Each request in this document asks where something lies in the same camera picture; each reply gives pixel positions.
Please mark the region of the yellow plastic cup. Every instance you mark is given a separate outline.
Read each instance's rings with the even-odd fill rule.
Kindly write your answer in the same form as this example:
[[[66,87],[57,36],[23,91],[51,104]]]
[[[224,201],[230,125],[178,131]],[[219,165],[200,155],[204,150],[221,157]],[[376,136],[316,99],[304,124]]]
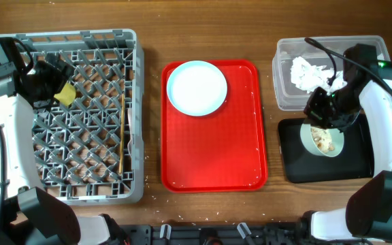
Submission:
[[[61,91],[54,95],[54,98],[66,107],[69,107],[76,98],[76,90],[73,85],[66,83]]]

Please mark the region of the green bowl with food scraps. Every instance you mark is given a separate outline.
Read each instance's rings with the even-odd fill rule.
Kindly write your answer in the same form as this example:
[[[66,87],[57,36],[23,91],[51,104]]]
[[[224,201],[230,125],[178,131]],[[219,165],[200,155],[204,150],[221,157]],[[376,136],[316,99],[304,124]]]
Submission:
[[[316,156],[336,157],[344,147],[344,134],[338,129],[322,129],[304,123],[299,134],[304,148]]]

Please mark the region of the white napkin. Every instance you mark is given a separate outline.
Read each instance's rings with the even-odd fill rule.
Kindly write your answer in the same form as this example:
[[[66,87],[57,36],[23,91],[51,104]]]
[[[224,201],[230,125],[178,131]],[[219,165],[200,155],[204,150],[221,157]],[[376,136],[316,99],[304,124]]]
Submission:
[[[313,92],[318,87],[323,88],[327,93],[333,93],[347,85],[342,71],[336,72],[335,80],[330,85],[329,79],[332,78],[333,72],[332,67],[311,65],[302,57],[297,57],[293,59],[291,67],[291,82],[307,93]]]

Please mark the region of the wooden chopstick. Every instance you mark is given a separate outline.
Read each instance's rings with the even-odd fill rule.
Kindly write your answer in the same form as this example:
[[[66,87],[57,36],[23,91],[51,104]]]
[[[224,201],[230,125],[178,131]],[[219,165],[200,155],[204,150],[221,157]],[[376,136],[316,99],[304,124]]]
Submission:
[[[121,111],[120,111],[120,161],[118,165],[118,174],[123,173],[124,163],[124,128],[125,128],[125,93],[122,94],[121,98]]]

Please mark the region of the white plastic fork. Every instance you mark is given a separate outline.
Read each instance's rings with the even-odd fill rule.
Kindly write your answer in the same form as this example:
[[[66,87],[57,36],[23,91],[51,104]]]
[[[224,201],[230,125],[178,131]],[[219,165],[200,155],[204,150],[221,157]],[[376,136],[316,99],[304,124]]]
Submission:
[[[133,129],[133,110],[131,108],[127,109],[128,127],[129,127],[129,142],[127,144],[129,156],[133,157],[133,144],[134,144],[134,129]]]

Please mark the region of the light blue plate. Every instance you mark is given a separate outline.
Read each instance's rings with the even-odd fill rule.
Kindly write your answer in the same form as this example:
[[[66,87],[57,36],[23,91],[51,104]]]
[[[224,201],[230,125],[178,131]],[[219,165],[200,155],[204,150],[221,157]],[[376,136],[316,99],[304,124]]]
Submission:
[[[207,116],[219,109],[228,92],[227,79],[207,61],[188,61],[175,68],[166,82],[169,102],[188,116]]]

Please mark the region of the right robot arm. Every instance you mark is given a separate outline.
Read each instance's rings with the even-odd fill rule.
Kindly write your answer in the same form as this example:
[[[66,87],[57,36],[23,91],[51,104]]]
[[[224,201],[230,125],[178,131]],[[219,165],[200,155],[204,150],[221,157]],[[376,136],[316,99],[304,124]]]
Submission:
[[[316,89],[304,112],[318,126],[341,131],[364,111],[374,153],[374,177],[345,208],[312,213],[309,233],[328,242],[361,238],[392,242],[392,63],[347,61],[344,79],[347,85],[332,94]]]

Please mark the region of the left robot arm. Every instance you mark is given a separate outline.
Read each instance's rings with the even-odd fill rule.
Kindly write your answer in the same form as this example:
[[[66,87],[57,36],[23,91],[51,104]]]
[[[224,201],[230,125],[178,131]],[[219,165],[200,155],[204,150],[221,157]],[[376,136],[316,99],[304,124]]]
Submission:
[[[61,92],[73,73],[56,58],[26,64],[0,50],[0,244],[102,244],[127,234],[106,214],[78,218],[38,178],[31,135],[33,104]]]

